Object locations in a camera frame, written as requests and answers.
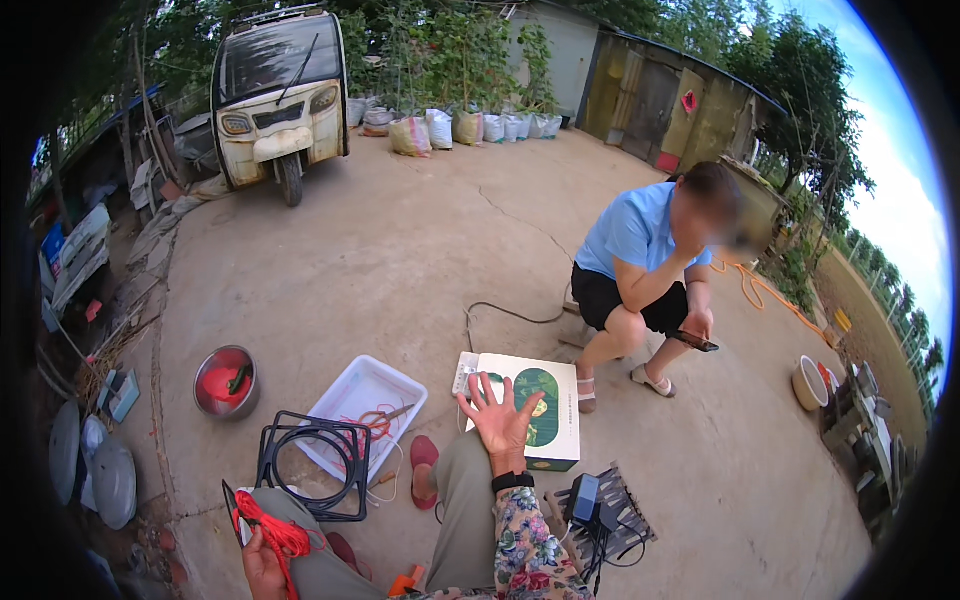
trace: mobile phone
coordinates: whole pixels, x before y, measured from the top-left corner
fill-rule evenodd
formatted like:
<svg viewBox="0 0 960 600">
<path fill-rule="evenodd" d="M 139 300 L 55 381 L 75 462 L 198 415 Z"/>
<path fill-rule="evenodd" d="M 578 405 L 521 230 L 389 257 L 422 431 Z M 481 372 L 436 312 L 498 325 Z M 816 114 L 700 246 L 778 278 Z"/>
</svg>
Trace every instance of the mobile phone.
<svg viewBox="0 0 960 600">
<path fill-rule="evenodd" d="M 698 338 L 695 335 L 690 335 L 686 331 L 680 331 L 679 329 L 674 329 L 673 331 L 667 331 L 666 337 L 673 338 L 675 340 L 680 340 L 684 344 L 687 344 L 691 348 L 696 348 L 701 352 L 714 352 L 720 349 L 719 346 L 717 346 L 710 340 Z"/>
</svg>

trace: hair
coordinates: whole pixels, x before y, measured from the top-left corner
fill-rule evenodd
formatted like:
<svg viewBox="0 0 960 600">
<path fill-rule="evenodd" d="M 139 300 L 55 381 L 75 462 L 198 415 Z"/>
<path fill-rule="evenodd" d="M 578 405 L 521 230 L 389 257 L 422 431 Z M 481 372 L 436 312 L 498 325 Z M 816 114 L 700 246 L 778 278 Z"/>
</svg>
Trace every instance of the hair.
<svg viewBox="0 0 960 600">
<path fill-rule="evenodd" d="M 694 193 L 701 206 L 728 215 L 740 216 L 743 196 L 731 172 L 719 162 L 698 162 L 686 173 L 675 173 L 666 182 L 675 183 L 684 178 L 684 188 Z"/>
</svg>

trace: concrete ground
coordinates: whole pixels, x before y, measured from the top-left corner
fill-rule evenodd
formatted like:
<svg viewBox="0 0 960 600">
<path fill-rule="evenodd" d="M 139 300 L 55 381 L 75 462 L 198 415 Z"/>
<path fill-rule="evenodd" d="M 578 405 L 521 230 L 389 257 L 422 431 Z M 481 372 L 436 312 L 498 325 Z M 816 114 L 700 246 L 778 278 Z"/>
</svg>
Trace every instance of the concrete ground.
<svg viewBox="0 0 960 600">
<path fill-rule="evenodd" d="M 458 145 L 428 160 L 389 152 L 388 139 L 351 143 L 350 157 L 306 174 L 300 207 L 261 184 L 196 209 L 176 236 L 165 310 L 150 336 L 159 336 L 160 485 L 190 577 L 187 597 L 249 597 L 220 481 L 253 484 L 260 430 L 276 411 L 306 412 L 354 357 L 369 354 L 430 392 L 400 444 L 424 434 L 443 449 L 457 435 L 450 386 L 467 349 L 465 307 L 487 300 L 554 316 L 570 257 L 601 210 L 622 190 L 664 179 L 574 131 L 554 141 Z M 639 566 L 604 570 L 603 597 L 836 597 L 869 560 L 870 540 L 790 374 L 801 354 L 835 370 L 839 361 L 775 300 L 754 309 L 738 272 L 714 281 L 721 351 L 672 367 L 680 394 L 669 400 L 628 376 L 659 344 L 656 334 L 635 356 L 601 368 L 600 408 L 581 420 L 581 463 L 538 473 L 538 492 L 619 461 L 660 539 Z M 572 317 L 533 325 L 475 312 L 477 351 L 539 358 L 575 326 Z M 197 367 L 224 344 L 248 348 L 260 369 L 260 404 L 239 423 L 206 419 L 191 395 Z M 297 451 L 285 458 L 288 483 L 314 493 L 329 484 Z M 409 488 L 407 463 L 393 504 L 329 528 L 384 590 L 412 564 L 429 566 L 440 530 Z"/>
</svg>

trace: floral shirt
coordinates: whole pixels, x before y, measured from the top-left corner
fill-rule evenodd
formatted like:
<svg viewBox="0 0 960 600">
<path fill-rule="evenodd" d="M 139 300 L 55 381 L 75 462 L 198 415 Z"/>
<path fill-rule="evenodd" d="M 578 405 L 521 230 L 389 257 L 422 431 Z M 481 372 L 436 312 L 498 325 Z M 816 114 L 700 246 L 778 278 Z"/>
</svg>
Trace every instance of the floral shirt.
<svg viewBox="0 0 960 600">
<path fill-rule="evenodd" d="M 474 589 L 441 589 L 400 600 L 594 600 L 560 541 L 550 534 L 533 488 L 516 488 L 496 501 L 496 595 Z"/>
</svg>

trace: tire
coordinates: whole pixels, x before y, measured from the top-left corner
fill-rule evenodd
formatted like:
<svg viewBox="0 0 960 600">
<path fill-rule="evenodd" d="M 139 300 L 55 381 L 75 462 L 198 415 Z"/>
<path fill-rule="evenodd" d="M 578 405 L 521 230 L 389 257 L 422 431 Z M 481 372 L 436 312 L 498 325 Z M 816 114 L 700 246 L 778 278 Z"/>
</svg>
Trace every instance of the tire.
<svg viewBox="0 0 960 600">
<path fill-rule="evenodd" d="M 300 177 L 300 155 L 292 154 L 278 158 L 277 166 L 280 173 L 280 188 L 283 190 L 283 200 L 293 208 L 303 200 L 303 179 Z"/>
</svg>

